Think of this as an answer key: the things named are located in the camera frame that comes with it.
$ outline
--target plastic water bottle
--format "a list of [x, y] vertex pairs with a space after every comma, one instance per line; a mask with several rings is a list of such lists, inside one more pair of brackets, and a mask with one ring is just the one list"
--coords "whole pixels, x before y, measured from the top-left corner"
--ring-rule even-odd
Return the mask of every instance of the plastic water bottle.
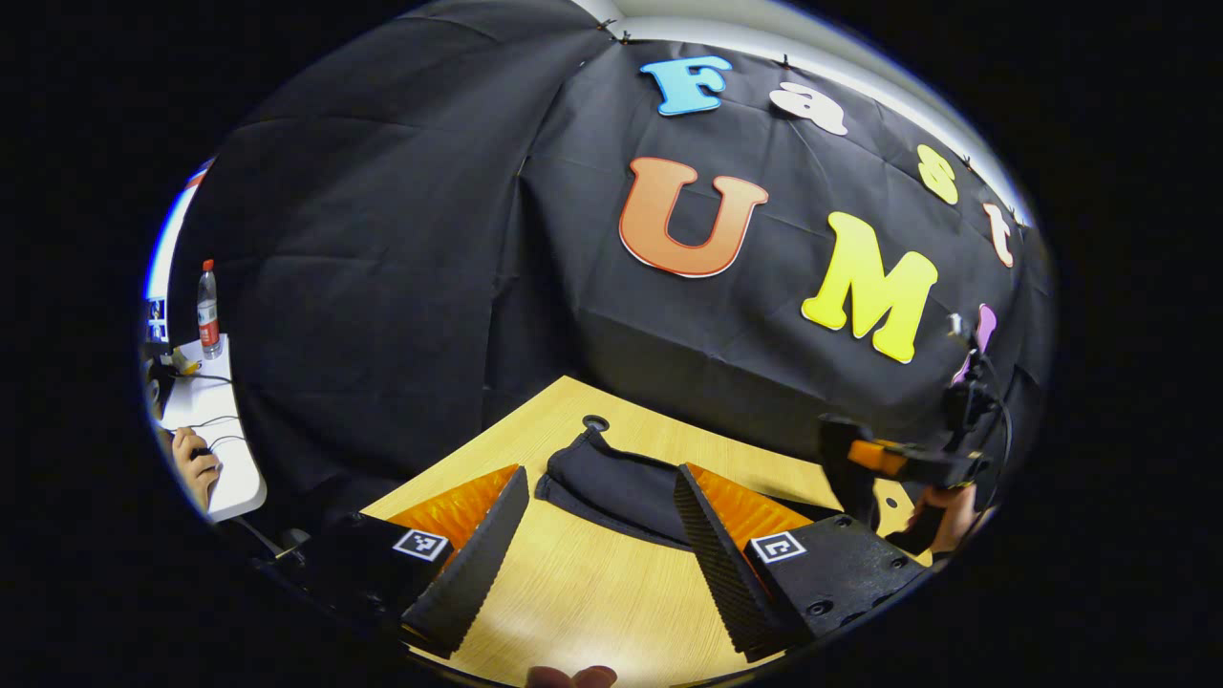
[[199, 343], [204, 349], [204, 358], [213, 360], [221, 356], [221, 326], [216, 319], [216, 276], [213, 274], [212, 258], [204, 260], [196, 307], [199, 314]]

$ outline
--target white desk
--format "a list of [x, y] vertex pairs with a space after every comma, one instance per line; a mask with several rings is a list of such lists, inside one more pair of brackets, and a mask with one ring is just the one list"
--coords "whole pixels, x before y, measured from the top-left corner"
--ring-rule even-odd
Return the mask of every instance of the white desk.
[[[229, 370], [230, 340], [221, 334], [221, 356], [204, 358], [199, 340], [180, 347], [188, 362], [201, 362], [199, 375], [215, 375], [232, 380]], [[174, 433], [180, 428], [196, 425], [216, 417], [237, 415], [234, 389], [219, 380], [175, 380], [170, 398], [161, 414], [161, 428]], [[204, 428], [193, 429], [209, 445], [219, 437], [236, 435], [246, 437], [238, 419], [219, 420]], [[208, 502], [208, 518], [214, 522], [234, 518], [263, 506], [268, 486], [259, 475], [249, 448], [242, 440], [221, 440], [213, 447], [213, 455], [221, 463], [221, 474], [213, 485]]]

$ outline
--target hand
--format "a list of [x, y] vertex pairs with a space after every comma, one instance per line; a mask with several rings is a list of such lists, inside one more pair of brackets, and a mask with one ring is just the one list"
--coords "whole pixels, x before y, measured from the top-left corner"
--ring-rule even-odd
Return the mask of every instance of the hand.
[[208, 444], [190, 428], [180, 428], [174, 431], [174, 444], [170, 448], [174, 455], [174, 466], [179, 469], [182, 484], [187, 486], [187, 491], [191, 492], [199, 510], [207, 512], [212, 486], [220, 474], [221, 463], [213, 455], [191, 458], [192, 451], [207, 450]]
[[526, 688], [609, 688], [615, 681], [615, 672], [605, 666], [586, 667], [572, 678], [559, 668], [533, 666], [527, 670]]
[[912, 524], [917, 521], [926, 505], [947, 510], [942, 523], [938, 524], [938, 533], [934, 535], [934, 541], [931, 544], [929, 551], [931, 554], [951, 552], [960, 545], [960, 540], [967, 535], [969, 528], [972, 527], [972, 519], [977, 516], [974, 510], [976, 500], [976, 484], [965, 488], [953, 488], [950, 490], [927, 488], [922, 492], [921, 499], [917, 500], [914, 516], [909, 518], [909, 527], [912, 528]]

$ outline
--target black cloth backdrop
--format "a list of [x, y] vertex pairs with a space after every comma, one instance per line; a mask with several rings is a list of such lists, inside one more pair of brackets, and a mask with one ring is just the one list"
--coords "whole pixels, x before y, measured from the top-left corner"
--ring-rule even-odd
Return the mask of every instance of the black cloth backdrop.
[[[1040, 232], [1013, 226], [1015, 265], [1002, 265], [981, 209], [1005, 208], [994, 192], [846, 87], [722, 48], [624, 45], [596, 23], [564, 0], [422, 7], [286, 83], [218, 150], [175, 248], [171, 339], [198, 336], [199, 265], [215, 258], [235, 396], [269, 490], [411, 479], [560, 375], [790, 456], [816, 456], [826, 412], [939, 444], [940, 395], [965, 357], [947, 315], [975, 325], [982, 302], [999, 320], [987, 351], [1018, 468], [1054, 335]], [[709, 54], [734, 66], [722, 105], [660, 116], [640, 66]], [[777, 110], [781, 81], [832, 97], [849, 133]], [[920, 143], [951, 164], [955, 207], [922, 185]], [[685, 279], [624, 248], [641, 155], [700, 174], [670, 221], [687, 243], [708, 236], [714, 176], [768, 191], [730, 269]], [[874, 227], [884, 269], [907, 251], [937, 265], [912, 363], [801, 315], [828, 268], [833, 210]], [[1000, 456], [999, 428], [969, 444], [989, 433]]]

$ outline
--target orange soft finger pad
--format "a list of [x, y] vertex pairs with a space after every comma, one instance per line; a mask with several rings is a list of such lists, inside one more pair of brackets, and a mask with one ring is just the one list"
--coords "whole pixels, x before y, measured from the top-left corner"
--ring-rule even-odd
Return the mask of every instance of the orange soft finger pad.
[[752, 538], [763, 538], [813, 523], [810, 518], [713, 472], [696, 464], [684, 466], [692, 472], [692, 478], [696, 479], [696, 484], [704, 492], [709, 506], [718, 514], [718, 521], [725, 527], [740, 552], [747, 547], [747, 541]]
[[475, 480], [451, 488], [386, 519], [395, 525], [415, 528], [443, 535], [454, 545], [454, 552], [446, 560], [445, 567], [454, 561], [455, 555], [467, 545], [476, 528], [484, 521], [488, 510], [493, 508], [505, 485], [519, 470], [519, 464], [510, 464]]

